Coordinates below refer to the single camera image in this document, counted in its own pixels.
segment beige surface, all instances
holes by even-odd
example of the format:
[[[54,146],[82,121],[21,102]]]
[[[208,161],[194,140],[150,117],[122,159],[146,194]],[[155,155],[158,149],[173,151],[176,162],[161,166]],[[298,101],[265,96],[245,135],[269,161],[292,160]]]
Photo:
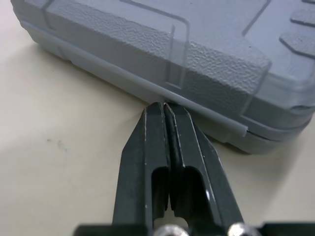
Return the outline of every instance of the beige surface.
[[[44,52],[0,0],[0,235],[110,223],[120,155],[146,104]],[[244,218],[315,220],[315,122],[272,154],[216,144]]]

